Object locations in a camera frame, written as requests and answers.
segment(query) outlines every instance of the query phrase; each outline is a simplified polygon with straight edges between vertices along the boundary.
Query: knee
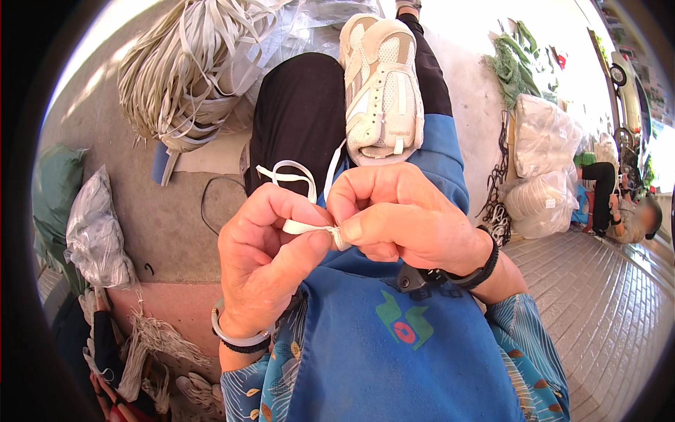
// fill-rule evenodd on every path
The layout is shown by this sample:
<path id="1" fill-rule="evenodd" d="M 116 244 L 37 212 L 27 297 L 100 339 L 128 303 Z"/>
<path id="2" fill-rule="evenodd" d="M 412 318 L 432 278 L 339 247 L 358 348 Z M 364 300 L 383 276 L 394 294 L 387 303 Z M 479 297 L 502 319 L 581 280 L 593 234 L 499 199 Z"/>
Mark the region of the knee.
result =
<path id="1" fill-rule="evenodd" d="M 615 178 L 616 177 L 616 169 L 612 165 L 612 163 L 608 163 L 607 161 L 604 161 L 602 163 L 597 164 L 598 167 L 600 168 L 600 171 L 602 172 L 602 176 L 605 178 Z"/>
<path id="2" fill-rule="evenodd" d="M 337 79 L 340 83 L 344 83 L 344 70 L 337 60 L 322 53 L 303 53 L 279 64 L 265 76 L 263 84 L 268 79 L 276 77 L 306 82 L 317 75 L 321 76 L 322 80 Z"/>

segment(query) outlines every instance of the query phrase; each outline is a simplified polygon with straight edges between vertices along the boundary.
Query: bracelet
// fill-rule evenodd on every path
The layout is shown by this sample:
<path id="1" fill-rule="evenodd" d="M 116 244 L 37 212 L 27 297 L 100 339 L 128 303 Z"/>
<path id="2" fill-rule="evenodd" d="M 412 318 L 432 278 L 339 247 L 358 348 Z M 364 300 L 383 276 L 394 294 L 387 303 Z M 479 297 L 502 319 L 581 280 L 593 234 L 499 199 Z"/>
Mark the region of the bracelet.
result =
<path id="1" fill-rule="evenodd" d="M 220 328 L 220 324 L 218 323 L 218 308 L 220 305 L 224 306 L 224 301 L 222 298 L 218 300 L 211 309 L 211 326 L 213 328 L 213 333 L 220 337 L 222 342 L 228 348 L 239 353 L 255 353 L 259 350 L 264 350 L 265 347 L 269 346 L 271 342 L 271 335 L 274 332 L 274 325 L 249 338 L 235 338 L 223 333 L 223 330 Z"/>

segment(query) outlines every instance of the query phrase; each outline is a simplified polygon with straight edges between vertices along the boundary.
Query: white shoelace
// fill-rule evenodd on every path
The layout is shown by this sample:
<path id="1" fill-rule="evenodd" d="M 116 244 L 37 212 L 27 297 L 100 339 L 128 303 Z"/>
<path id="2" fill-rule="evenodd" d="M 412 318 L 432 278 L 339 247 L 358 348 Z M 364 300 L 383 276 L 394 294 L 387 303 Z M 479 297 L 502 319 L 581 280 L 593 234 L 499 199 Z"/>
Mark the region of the white shoelace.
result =
<path id="1" fill-rule="evenodd" d="M 328 166 L 328 172 L 326 174 L 326 183 L 323 188 L 323 198 L 324 200 L 328 199 L 328 194 L 331 190 L 331 187 L 333 186 L 333 177 L 335 175 L 335 171 L 338 168 L 338 161 L 340 160 L 340 151 L 342 151 L 342 147 L 344 146 L 344 143 L 346 142 L 346 139 L 342 141 L 342 144 L 335 150 L 333 153 L 333 158 L 331 159 L 331 163 Z M 279 170 L 280 167 L 295 167 L 296 169 L 300 170 L 302 173 L 305 174 L 305 176 L 297 176 L 295 174 L 278 174 L 277 170 Z M 258 165 L 256 167 L 256 170 L 258 171 L 259 174 L 264 174 L 265 176 L 269 177 L 272 179 L 272 183 L 275 185 L 279 186 L 279 181 L 282 182 L 307 182 L 309 185 L 309 190 L 307 192 L 307 199 L 312 203 L 316 204 L 317 203 L 317 184 L 314 181 L 314 176 L 312 176 L 312 172 L 310 172 L 307 167 L 303 166 L 302 164 L 298 163 L 297 161 L 292 161 L 292 160 L 281 160 L 278 163 L 274 165 L 272 168 L 272 171 L 270 172 L 268 169 L 264 168 L 262 165 Z M 303 234 L 307 232 L 314 232 L 316 230 L 326 230 L 328 231 L 332 236 L 333 240 L 335 241 L 335 245 L 337 246 L 337 249 L 340 251 L 342 250 L 347 250 L 351 244 L 346 242 L 343 238 L 342 235 L 340 235 L 340 227 L 331 227 L 331 226 L 312 226 L 310 224 L 305 224 L 305 223 L 300 223 L 299 221 L 294 221 L 294 220 L 286 220 L 285 224 L 281 228 L 283 231 L 285 231 L 288 234 Z"/>

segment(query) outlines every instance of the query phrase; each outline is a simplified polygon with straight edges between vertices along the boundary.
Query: green plant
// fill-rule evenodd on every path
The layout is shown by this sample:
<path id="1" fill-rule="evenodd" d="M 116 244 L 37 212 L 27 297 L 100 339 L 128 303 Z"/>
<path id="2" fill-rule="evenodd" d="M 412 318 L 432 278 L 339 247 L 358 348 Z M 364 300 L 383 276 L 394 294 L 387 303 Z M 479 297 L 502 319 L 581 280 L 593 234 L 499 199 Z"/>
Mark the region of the green plant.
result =
<path id="1" fill-rule="evenodd" d="M 644 183 L 646 189 L 649 189 L 655 177 L 656 176 L 654 175 L 654 171 L 652 170 L 651 167 L 651 156 L 650 156 L 647 159 L 647 162 L 645 163 L 645 177 L 642 178 L 642 182 Z"/>
<path id="2" fill-rule="evenodd" d="M 596 36 L 595 36 L 595 40 L 597 41 L 598 47 L 600 47 L 600 53 L 602 53 L 602 56 L 603 56 L 603 57 L 605 58 L 605 60 L 609 63 L 609 62 L 610 62 L 610 58 L 609 58 L 609 56 L 607 56 L 607 52 L 605 51 L 605 47 L 602 46 L 602 38 L 600 38 L 599 36 L 596 35 Z"/>

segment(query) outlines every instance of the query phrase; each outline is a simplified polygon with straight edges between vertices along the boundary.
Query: white strip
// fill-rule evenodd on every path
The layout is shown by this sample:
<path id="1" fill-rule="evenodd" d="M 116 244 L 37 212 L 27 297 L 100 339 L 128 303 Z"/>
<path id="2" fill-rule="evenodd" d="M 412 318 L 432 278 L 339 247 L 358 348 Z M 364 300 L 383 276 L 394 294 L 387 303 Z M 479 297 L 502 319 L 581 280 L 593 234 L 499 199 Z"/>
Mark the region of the white strip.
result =
<path id="1" fill-rule="evenodd" d="M 405 115 L 408 111 L 406 106 L 408 103 L 406 77 L 402 73 L 396 72 L 396 78 L 398 79 L 398 113 L 400 115 Z"/>
<path id="2" fill-rule="evenodd" d="M 394 145 L 394 155 L 401 155 L 403 153 L 403 138 L 401 136 L 396 138 L 396 144 Z"/>
<path id="3" fill-rule="evenodd" d="M 304 176 L 298 176 L 296 174 L 278 174 L 277 170 L 280 167 L 295 167 L 296 169 L 299 169 L 303 173 L 307 175 L 307 177 Z M 307 199 L 312 204 L 317 203 L 317 184 L 314 182 L 314 177 L 312 177 L 312 173 L 307 169 L 307 167 L 303 166 L 300 163 L 297 163 L 292 160 L 281 160 L 278 163 L 274 165 L 274 168 L 270 172 L 268 169 L 264 168 L 262 165 L 258 165 L 255 167 L 255 169 L 258 171 L 258 173 L 262 173 L 268 178 L 272 179 L 272 183 L 275 185 L 279 186 L 279 181 L 282 182 L 299 182 L 299 181 L 305 181 L 309 185 L 309 190 L 307 192 Z"/>
<path id="4" fill-rule="evenodd" d="M 349 113 L 349 115 L 347 116 L 346 121 L 349 122 L 352 119 L 352 117 L 354 117 L 358 113 L 367 114 L 368 103 L 370 100 L 371 100 L 371 90 L 368 89 L 368 91 L 363 93 L 361 98 L 358 99 L 358 102 L 355 104 L 354 108 L 352 108 L 352 112 Z"/>
<path id="5" fill-rule="evenodd" d="M 285 231 L 288 234 L 303 234 L 303 233 L 307 233 L 307 232 L 314 232 L 316 230 L 327 230 L 330 234 L 333 235 L 333 240 L 335 240 L 335 245 L 337 246 L 337 249 L 339 249 L 341 252 L 343 250 L 349 249 L 349 247 L 351 246 L 351 244 L 345 242 L 344 239 L 342 239 L 342 235 L 340 235 L 340 228 L 339 227 L 311 226 L 309 224 L 300 223 L 299 221 L 286 220 L 285 224 L 283 225 L 282 230 Z"/>
<path id="6" fill-rule="evenodd" d="M 342 147 L 344 146 L 344 143 L 347 140 L 343 140 L 342 144 L 335 150 L 333 153 L 333 159 L 331 160 L 331 163 L 328 167 L 328 174 L 326 175 L 326 183 L 324 185 L 324 197 L 328 197 L 328 193 L 331 189 L 331 186 L 333 185 L 333 176 L 335 175 L 335 169 L 338 166 L 338 161 L 340 160 L 340 151 L 342 150 Z M 296 174 L 277 174 L 277 170 L 280 167 L 284 166 L 289 166 L 289 167 L 295 167 L 296 169 L 299 169 L 307 177 L 304 176 L 297 176 Z M 314 176 L 312 176 L 312 172 L 310 172 L 307 167 L 303 166 L 302 164 L 298 163 L 297 161 L 292 161 L 292 160 L 282 160 L 279 161 L 274 165 L 274 168 L 270 172 L 268 169 L 264 168 L 262 165 L 258 165 L 255 167 L 256 170 L 258 171 L 259 174 L 264 174 L 267 177 L 272 179 L 272 183 L 275 185 L 279 186 L 279 181 L 281 180 L 282 182 L 298 182 L 298 181 L 305 181 L 309 185 L 309 191 L 307 192 L 307 199 L 312 203 L 316 204 L 317 203 L 317 184 L 314 181 Z M 340 251 L 346 250 L 351 246 L 351 244 L 345 242 L 342 239 L 342 236 L 340 235 L 340 228 L 339 227 L 331 227 L 331 226 L 311 226 L 309 224 L 305 223 L 300 223 L 299 221 L 294 221 L 291 219 L 286 220 L 284 223 L 283 227 L 281 228 L 283 231 L 285 231 L 288 234 L 303 234 L 307 232 L 313 232 L 316 230 L 327 230 L 332 236 L 333 240 L 335 240 L 335 245 Z"/>
<path id="7" fill-rule="evenodd" d="M 328 194 L 331 191 L 333 186 L 333 177 L 335 177 L 335 170 L 338 168 L 338 161 L 340 160 L 340 152 L 344 143 L 347 142 L 347 138 L 342 141 L 342 144 L 335 150 L 333 153 L 333 158 L 331 159 L 331 164 L 328 166 L 328 173 L 326 174 L 326 183 L 323 185 L 323 200 L 328 203 Z"/>

